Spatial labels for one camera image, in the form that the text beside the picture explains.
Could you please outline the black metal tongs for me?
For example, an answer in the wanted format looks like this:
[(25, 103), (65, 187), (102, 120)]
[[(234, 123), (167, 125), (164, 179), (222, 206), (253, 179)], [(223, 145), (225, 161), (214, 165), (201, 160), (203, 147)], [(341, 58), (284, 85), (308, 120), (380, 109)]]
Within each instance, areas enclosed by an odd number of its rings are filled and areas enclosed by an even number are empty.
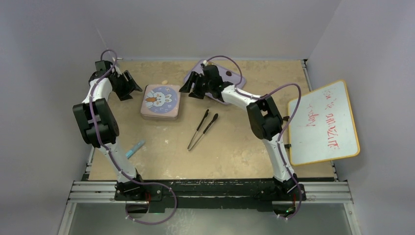
[(215, 123), (215, 121), (219, 118), (219, 114), (215, 113), (213, 115), (213, 118), (210, 120), (209, 124), (203, 129), (203, 131), (201, 132), (201, 134), (197, 137), (198, 133), (201, 130), (201, 127), (205, 121), (205, 119), (208, 117), (209, 115), (209, 109), (206, 109), (201, 121), (199, 122), (199, 125), (197, 126), (192, 138), (190, 139), (188, 146), (187, 146), (187, 151), (191, 151), (197, 144), (198, 142), (202, 139), (202, 137), (206, 134), (206, 132), (208, 131), (208, 129)]

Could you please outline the silver metal box lid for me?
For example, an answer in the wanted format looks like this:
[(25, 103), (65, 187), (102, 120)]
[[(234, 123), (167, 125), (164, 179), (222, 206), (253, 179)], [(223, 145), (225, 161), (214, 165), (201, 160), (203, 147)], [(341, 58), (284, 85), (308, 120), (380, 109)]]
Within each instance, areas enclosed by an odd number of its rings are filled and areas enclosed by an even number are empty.
[(140, 113), (179, 113), (181, 93), (179, 85), (147, 85)]

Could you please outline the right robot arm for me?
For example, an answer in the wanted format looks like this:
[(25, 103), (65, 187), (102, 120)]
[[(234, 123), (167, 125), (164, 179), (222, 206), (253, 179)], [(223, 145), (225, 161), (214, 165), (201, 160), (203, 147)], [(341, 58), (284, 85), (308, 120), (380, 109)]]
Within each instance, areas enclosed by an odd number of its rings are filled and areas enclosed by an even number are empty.
[(246, 111), (251, 131), (263, 142), (269, 155), (276, 196), (296, 199), (299, 203), (305, 199), (283, 142), (283, 132), (288, 126), (283, 125), (283, 117), (269, 94), (258, 96), (238, 89), (237, 85), (224, 81), (213, 64), (203, 66), (201, 73), (192, 71), (179, 91), (197, 99), (211, 94), (215, 99)]

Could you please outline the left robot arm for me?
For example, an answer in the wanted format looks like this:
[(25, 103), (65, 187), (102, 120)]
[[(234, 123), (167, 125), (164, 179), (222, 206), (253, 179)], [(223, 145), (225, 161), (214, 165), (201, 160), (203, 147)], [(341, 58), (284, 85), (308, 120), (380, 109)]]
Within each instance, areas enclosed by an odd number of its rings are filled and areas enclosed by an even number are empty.
[(141, 92), (142, 88), (127, 70), (121, 72), (114, 62), (100, 59), (95, 62), (95, 68), (86, 98), (72, 108), (81, 136), (85, 143), (98, 149), (112, 163), (117, 177), (115, 200), (143, 199), (146, 187), (118, 143), (119, 126), (108, 104), (112, 92), (124, 101), (132, 98), (132, 92)]

